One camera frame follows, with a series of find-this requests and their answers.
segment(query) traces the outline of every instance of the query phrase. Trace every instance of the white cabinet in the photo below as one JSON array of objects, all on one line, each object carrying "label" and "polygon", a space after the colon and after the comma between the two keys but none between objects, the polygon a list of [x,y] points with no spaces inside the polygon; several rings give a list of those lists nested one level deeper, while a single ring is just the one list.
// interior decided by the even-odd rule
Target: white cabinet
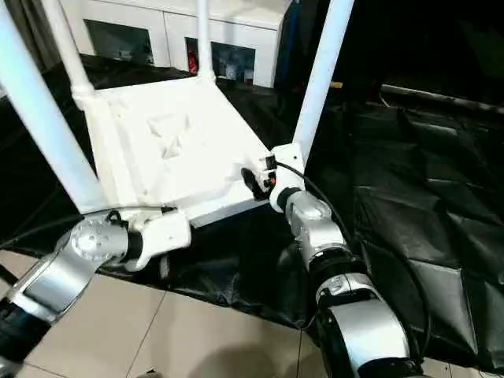
[{"label": "white cabinet", "polygon": [[[192,39],[197,39],[196,18],[165,13],[165,25],[172,65],[177,69],[188,71],[188,56],[190,53],[188,47],[191,46]],[[225,66],[228,67],[227,77],[229,79],[243,77],[246,70],[252,70],[255,85],[273,86],[276,56],[280,43],[278,33],[271,29],[217,20],[210,20],[209,29],[210,40],[212,41],[213,70],[216,75],[226,76]],[[242,49],[233,49],[233,46],[239,46]]]},{"label": "white cabinet", "polygon": [[163,12],[95,0],[61,0],[82,54],[170,66]]},{"label": "white cabinet", "polygon": [[[61,0],[79,52],[188,71],[197,61],[196,0]],[[291,0],[209,0],[218,76],[272,87]]]}]

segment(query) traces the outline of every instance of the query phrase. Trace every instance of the tile floor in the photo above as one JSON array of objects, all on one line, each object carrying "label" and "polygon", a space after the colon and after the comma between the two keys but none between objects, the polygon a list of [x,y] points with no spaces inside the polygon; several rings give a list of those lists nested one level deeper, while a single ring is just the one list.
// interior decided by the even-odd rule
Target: tile floor
[{"label": "tile floor", "polygon": [[[0,252],[15,274],[35,262]],[[7,285],[0,281],[3,294]],[[29,356],[20,378],[295,378],[299,333],[191,298],[96,276],[84,296]],[[429,360],[435,378],[480,378]],[[299,376],[325,378],[318,349],[302,339]]]}]

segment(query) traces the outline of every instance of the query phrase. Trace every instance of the black tarp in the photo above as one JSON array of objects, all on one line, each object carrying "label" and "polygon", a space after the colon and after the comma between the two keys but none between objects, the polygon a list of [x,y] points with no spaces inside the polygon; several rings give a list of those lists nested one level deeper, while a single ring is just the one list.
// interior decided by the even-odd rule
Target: black tarp
[{"label": "black tarp", "polygon": [[[98,88],[184,76],[121,62],[85,59]],[[91,148],[61,66],[46,74],[83,150]],[[288,143],[301,98],[219,82],[267,147]],[[0,101],[0,239],[76,213],[7,100]],[[421,303],[391,253],[414,263],[434,311],[428,355],[504,372],[504,131],[494,120],[382,106],[342,105],[330,96],[306,170],[355,235],[377,287],[421,331]],[[67,227],[19,242],[40,256]],[[124,276],[140,284],[230,306],[300,327],[312,299],[286,222],[268,206],[195,230],[191,247]]]}]

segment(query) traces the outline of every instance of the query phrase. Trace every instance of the cabinet door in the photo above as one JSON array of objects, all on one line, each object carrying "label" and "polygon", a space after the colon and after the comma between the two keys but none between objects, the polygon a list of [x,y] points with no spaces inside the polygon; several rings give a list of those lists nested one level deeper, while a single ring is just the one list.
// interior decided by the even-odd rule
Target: cabinet door
[{"label": "cabinet door", "polygon": [[[191,56],[197,52],[195,50],[198,38],[196,17],[165,13],[165,26],[172,65],[189,71],[188,55]],[[223,50],[234,50],[231,54],[244,57],[238,57],[240,61],[233,62],[233,65],[244,65],[247,71],[252,69],[255,85],[273,86],[279,45],[280,33],[278,31],[210,20],[209,34],[213,44],[213,69],[216,75],[222,75],[223,68],[219,65],[225,65],[224,60],[229,57],[229,54],[226,54],[226,57],[216,56],[216,54]]]},{"label": "cabinet door", "polygon": [[61,0],[82,54],[170,66],[163,12],[95,0]]}]

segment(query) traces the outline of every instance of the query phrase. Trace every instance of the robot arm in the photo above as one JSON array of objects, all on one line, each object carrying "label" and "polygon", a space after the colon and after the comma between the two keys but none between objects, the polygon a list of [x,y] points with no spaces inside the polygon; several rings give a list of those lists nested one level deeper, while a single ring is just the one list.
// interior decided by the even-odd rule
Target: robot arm
[{"label": "robot arm", "polygon": [[410,357],[405,329],[349,249],[329,205],[304,190],[296,145],[273,149],[276,170],[272,207],[283,212],[299,243],[317,303],[315,324],[328,376],[421,376]]},{"label": "robot arm", "polygon": [[[276,161],[303,171],[296,145],[269,158],[275,169],[270,203],[284,213],[298,241],[317,303],[314,318],[329,376],[421,376],[405,329],[353,255],[330,206]],[[117,211],[79,222],[0,301],[0,377],[15,376],[43,336],[80,298],[103,265],[140,270],[162,251],[188,246],[191,233],[176,210],[148,221],[122,220]]]},{"label": "robot arm", "polygon": [[140,270],[156,254],[191,242],[177,210],[135,223],[134,228],[117,211],[86,217],[12,287],[0,301],[0,377],[17,374],[100,267]]}]

